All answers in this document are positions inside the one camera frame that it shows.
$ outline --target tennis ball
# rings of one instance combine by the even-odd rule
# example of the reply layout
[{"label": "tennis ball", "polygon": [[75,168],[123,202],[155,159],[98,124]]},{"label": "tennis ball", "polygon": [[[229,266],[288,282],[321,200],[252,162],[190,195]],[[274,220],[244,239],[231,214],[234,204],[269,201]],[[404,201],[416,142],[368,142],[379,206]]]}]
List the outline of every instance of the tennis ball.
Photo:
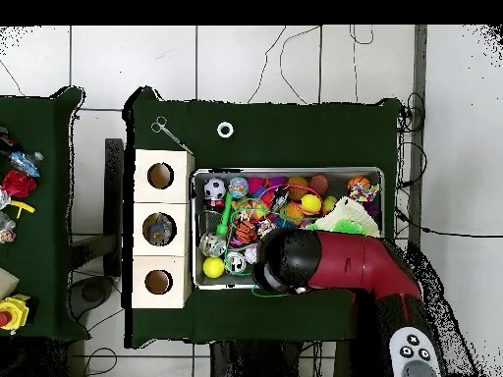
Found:
[{"label": "tennis ball", "polygon": [[[286,205],[286,214],[287,214],[287,221],[290,223],[293,223],[295,225],[299,225],[303,222],[304,220],[304,213],[301,207],[299,207],[297,204],[293,204],[292,202],[289,202]],[[283,205],[280,210],[279,210],[281,215],[285,215],[285,206]]]},{"label": "tennis ball", "polygon": [[[288,180],[288,185],[299,185],[307,187],[307,179],[303,177],[292,177]],[[303,188],[288,188],[288,196],[294,201],[300,201],[301,198],[307,194],[307,189]]]},{"label": "tennis ball", "polygon": [[301,206],[305,214],[316,214],[321,209],[321,201],[316,195],[308,193],[302,197]]},{"label": "tennis ball", "polygon": [[323,215],[327,215],[334,209],[337,198],[335,196],[327,196],[323,201]]},{"label": "tennis ball", "polygon": [[220,257],[208,257],[202,263],[202,270],[208,278],[216,279],[224,273],[225,264]]}]

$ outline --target cardboard box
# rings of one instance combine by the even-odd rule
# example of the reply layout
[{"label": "cardboard box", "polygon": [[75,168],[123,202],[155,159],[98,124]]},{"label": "cardboard box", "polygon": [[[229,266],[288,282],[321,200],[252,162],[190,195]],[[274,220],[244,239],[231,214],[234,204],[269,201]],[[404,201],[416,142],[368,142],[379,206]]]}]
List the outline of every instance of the cardboard box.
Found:
[{"label": "cardboard box", "polygon": [[190,153],[137,149],[135,155],[134,202],[189,202],[189,175],[195,166]]},{"label": "cardboard box", "polygon": [[[134,207],[133,255],[134,256],[185,256],[189,251],[190,208],[188,204],[139,202]],[[148,242],[148,227],[155,223],[157,215],[165,216],[172,225],[172,240]]]},{"label": "cardboard box", "polygon": [[189,273],[188,255],[133,256],[132,307],[183,308],[192,290]]}]

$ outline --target round hole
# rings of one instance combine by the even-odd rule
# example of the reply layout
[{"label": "round hole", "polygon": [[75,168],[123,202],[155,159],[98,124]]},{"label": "round hole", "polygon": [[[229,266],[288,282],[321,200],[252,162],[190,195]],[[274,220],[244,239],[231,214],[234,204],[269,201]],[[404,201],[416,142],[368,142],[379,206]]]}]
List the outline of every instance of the round hole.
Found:
[{"label": "round hole", "polygon": [[145,278],[146,289],[154,295],[164,295],[173,287],[173,278],[165,270],[152,270]]},{"label": "round hole", "polygon": [[150,166],[146,174],[148,183],[157,189],[167,189],[173,184],[174,172],[167,163],[156,163]]},{"label": "round hole", "polygon": [[175,220],[162,212],[146,217],[142,229],[144,238],[152,245],[167,245],[177,235]]}]

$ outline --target yellow toy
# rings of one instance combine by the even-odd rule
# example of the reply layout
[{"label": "yellow toy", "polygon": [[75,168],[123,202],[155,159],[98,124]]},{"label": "yellow toy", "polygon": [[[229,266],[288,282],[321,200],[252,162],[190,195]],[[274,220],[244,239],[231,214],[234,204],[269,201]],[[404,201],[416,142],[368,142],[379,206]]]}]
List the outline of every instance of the yellow toy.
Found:
[{"label": "yellow toy", "polygon": [[224,273],[225,264],[220,257],[208,257],[202,263],[202,270],[208,278],[216,279]]},{"label": "yellow toy", "polygon": [[321,201],[316,195],[308,193],[301,198],[301,207],[307,215],[317,214],[321,209]]},{"label": "yellow toy", "polygon": [[36,300],[24,295],[7,297],[0,301],[0,328],[15,331],[27,325],[28,313],[34,313]]}]

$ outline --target green tablecloth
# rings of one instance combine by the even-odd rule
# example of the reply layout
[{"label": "green tablecloth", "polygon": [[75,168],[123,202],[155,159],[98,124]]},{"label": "green tablecloth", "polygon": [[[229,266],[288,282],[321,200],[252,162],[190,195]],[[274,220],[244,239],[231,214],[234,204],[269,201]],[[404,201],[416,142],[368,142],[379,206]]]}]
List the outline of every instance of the green tablecloth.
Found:
[{"label": "green tablecloth", "polygon": [[[62,88],[50,98],[0,97],[0,126],[26,152],[39,151],[44,156],[37,188],[22,199],[35,208],[35,213],[23,211],[21,218],[15,220],[16,207],[9,205],[3,210],[17,221],[17,236],[12,243],[0,244],[0,267],[20,279],[17,292],[39,299],[34,322],[21,328],[19,336],[86,338],[85,329],[67,310],[69,126],[82,97],[83,92],[74,87]],[[7,159],[0,158],[2,180],[11,169]],[[0,330],[0,336],[6,335],[9,332]]]},{"label": "green tablecloth", "polygon": [[[396,99],[381,105],[308,106],[159,101],[146,87],[130,98],[124,118],[128,146],[180,150],[167,135],[150,129],[158,116],[165,117],[167,128],[195,154],[197,168],[377,167],[384,173],[385,189],[389,189],[385,192],[385,235],[392,238],[399,107]],[[234,127],[228,139],[217,134],[217,126],[224,121]],[[125,203],[132,203],[126,192]],[[127,217],[125,233],[129,230],[126,223],[133,221]],[[130,289],[132,266],[127,253],[123,277]],[[184,309],[134,309],[127,313],[126,322],[127,331],[133,333],[133,347],[153,338],[188,338],[196,343],[343,340],[350,334],[351,304],[352,297],[345,291],[295,299],[256,298],[245,290],[194,291]]]}]

